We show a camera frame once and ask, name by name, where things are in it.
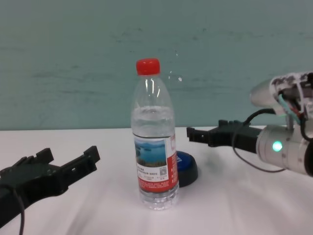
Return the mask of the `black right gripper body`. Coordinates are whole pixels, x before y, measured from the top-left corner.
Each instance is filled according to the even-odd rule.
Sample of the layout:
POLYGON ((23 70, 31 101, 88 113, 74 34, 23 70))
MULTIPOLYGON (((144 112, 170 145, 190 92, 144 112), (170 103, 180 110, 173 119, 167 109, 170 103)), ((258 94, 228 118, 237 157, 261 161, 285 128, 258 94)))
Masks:
MULTIPOLYGON (((239 127, 217 127, 211 130, 213 147, 232 146, 232 139, 239 127)), ((242 127, 235 137, 235 148, 256 154, 256 142, 261 129, 242 127)))

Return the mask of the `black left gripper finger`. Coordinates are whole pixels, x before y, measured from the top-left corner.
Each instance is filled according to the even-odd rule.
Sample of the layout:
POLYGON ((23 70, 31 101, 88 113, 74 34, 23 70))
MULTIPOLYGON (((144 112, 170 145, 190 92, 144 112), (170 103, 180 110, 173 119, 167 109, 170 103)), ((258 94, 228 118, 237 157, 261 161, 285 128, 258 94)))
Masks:
POLYGON ((80 157, 61 166, 61 182, 65 186, 64 191, 67 191, 72 184, 96 171, 96 163, 99 160, 98 149, 93 145, 85 150, 80 157))
POLYGON ((22 157, 16 163, 9 167, 9 171, 17 169, 20 166, 44 166, 47 169, 54 169, 50 163, 54 160, 51 149, 45 148, 36 153, 35 156, 22 157))

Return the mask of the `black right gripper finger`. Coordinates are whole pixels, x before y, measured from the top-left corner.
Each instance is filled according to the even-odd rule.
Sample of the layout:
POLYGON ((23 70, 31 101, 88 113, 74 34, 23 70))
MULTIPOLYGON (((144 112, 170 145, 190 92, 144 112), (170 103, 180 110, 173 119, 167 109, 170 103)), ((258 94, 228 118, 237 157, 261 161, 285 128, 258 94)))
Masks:
POLYGON ((203 143, 213 147, 210 130, 198 130, 193 127, 187 127, 186 134, 190 142, 203 143))
POLYGON ((243 126, 247 126, 250 125, 249 122, 247 121, 238 121, 238 120, 219 120, 218 121, 218 127, 243 127, 243 126))

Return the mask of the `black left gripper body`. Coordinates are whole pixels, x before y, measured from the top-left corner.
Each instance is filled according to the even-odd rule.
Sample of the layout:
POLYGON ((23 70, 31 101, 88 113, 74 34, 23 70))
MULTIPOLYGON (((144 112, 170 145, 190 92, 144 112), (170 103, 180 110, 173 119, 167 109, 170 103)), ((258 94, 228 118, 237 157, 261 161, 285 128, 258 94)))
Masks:
POLYGON ((52 196, 62 194, 60 167, 54 169, 44 166, 20 166, 15 170, 9 168, 1 175, 0 184, 0 224, 6 225, 21 213, 20 205, 8 188, 14 188, 21 198, 24 208, 52 196))

